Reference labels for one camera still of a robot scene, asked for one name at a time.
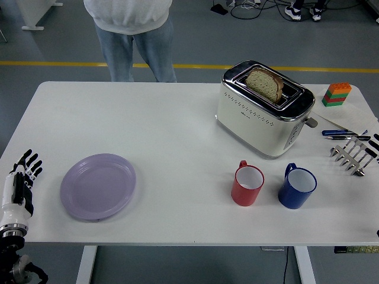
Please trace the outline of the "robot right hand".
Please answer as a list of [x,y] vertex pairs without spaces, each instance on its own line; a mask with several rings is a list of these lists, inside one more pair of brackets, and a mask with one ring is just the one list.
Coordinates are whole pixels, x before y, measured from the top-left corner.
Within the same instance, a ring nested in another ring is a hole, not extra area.
[[369,165],[373,160],[378,160],[378,143],[373,139],[365,141],[365,157],[367,161],[364,166]]

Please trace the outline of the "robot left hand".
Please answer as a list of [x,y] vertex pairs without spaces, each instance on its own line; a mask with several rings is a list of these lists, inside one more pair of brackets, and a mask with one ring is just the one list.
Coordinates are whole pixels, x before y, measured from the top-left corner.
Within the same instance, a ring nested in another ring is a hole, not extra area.
[[28,219],[34,213],[32,188],[37,176],[43,171],[42,163],[38,154],[31,149],[14,163],[5,179],[1,232],[20,230],[22,235],[26,235]]

